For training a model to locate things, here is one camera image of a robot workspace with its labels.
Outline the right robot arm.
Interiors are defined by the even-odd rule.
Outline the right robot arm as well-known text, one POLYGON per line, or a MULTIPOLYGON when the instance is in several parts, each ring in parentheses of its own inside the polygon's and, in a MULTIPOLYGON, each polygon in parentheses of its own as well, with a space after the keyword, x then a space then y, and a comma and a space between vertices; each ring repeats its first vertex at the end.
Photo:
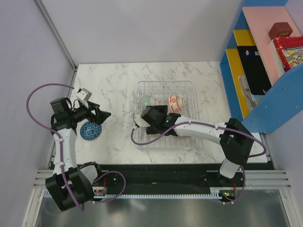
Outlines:
POLYGON ((168 113, 166 105, 147 106, 142 114, 134 116, 134 123, 146 127, 149 134, 191 137, 220 145, 225 158, 217 181, 222 186, 232 183, 237 170, 247 163, 254 142, 252 134, 237 119, 219 124, 204 122, 168 113))

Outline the blue triangle patterned bowl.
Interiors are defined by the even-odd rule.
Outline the blue triangle patterned bowl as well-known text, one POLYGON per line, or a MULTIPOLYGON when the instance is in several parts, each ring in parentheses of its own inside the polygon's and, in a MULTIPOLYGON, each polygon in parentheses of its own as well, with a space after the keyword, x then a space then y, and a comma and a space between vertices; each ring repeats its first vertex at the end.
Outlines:
POLYGON ((102 126, 94 122, 85 122, 80 128, 80 136, 87 141, 95 140, 101 135, 102 126))

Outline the orange patterned bowl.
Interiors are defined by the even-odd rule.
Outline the orange patterned bowl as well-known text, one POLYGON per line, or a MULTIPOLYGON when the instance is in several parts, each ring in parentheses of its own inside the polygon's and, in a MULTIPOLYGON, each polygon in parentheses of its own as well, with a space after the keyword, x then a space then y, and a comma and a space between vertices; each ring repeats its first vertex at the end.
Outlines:
POLYGON ((183 98, 177 95, 171 95, 169 97, 169 107, 171 108, 173 113, 181 113, 181 111, 185 107, 185 101, 183 98))

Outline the leaf patterned bowl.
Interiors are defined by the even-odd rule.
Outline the leaf patterned bowl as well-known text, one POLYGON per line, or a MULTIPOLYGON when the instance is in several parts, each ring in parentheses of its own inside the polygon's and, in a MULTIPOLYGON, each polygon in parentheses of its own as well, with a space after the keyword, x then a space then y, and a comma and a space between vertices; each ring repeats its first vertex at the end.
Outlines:
POLYGON ((190 138, 190 136, 177 136, 177 139, 180 139, 180 140, 186 140, 190 138))

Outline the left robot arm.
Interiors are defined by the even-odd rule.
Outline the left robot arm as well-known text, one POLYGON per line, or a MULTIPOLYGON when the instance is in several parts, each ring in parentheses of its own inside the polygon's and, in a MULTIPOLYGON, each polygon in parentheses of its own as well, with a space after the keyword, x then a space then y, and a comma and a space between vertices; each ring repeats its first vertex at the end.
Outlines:
POLYGON ((54 114, 51 117, 51 129, 55 140, 56 155, 53 175, 46 179, 45 185, 51 197, 61 211, 67 211, 93 199, 93 186, 104 181, 96 162, 85 163, 78 167, 75 142, 77 125, 88 120, 100 126, 111 113, 101 111, 98 104, 87 102, 78 108, 70 108, 68 98, 58 98, 50 102, 54 114))

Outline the green glass bowl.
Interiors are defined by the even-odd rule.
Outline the green glass bowl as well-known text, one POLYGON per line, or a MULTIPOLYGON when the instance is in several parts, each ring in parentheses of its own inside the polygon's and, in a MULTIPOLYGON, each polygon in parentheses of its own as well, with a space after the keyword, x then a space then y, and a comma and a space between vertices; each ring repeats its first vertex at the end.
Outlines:
POLYGON ((159 105, 158 99, 150 95, 143 95, 141 98, 142 110, 145 110, 147 106, 159 105))

